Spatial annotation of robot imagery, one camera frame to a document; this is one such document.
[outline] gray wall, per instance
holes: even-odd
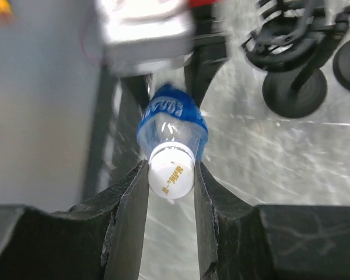
[[[0,203],[47,211],[80,196],[99,67],[78,45],[91,1],[13,0],[0,28]],[[96,26],[87,50],[100,55]]]

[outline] metal surface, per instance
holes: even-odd
[[[350,5],[328,3],[330,16]],[[328,96],[319,111],[301,120],[278,117],[263,101],[265,72],[248,64],[239,48],[246,34],[261,25],[254,1],[227,0],[223,10],[232,34],[232,58],[212,81],[201,106],[209,127],[204,163],[226,188],[252,205],[350,205],[350,93],[335,80],[331,60],[322,68]],[[172,79],[184,88],[182,72],[160,73],[156,79]],[[153,195],[149,200],[140,279],[197,279],[193,199],[175,205]]]
[[[118,77],[184,66],[193,49],[187,0],[94,0],[106,62]]]

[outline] gray floor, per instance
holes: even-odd
[[[270,112],[264,73],[239,50],[259,25],[254,2],[226,2],[232,59],[202,105],[210,131],[204,162],[251,204],[350,205],[350,93],[328,63],[329,93],[318,112],[300,121]],[[332,11],[346,2],[329,1]],[[78,199],[98,75],[78,46],[88,8],[87,0],[21,0],[16,26],[0,29],[0,203],[54,211]],[[87,46],[98,55],[95,31]],[[181,71],[157,77],[183,87]],[[170,205],[151,194],[140,279],[198,277],[192,195]]]

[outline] white robot component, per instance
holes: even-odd
[[[183,67],[195,31],[187,0],[95,0],[110,71],[117,76]]]

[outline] red object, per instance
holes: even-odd
[[[191,8],[196,8],[199,6],[212,5],[219,2],[219,0],[189,0],[189,5]]]

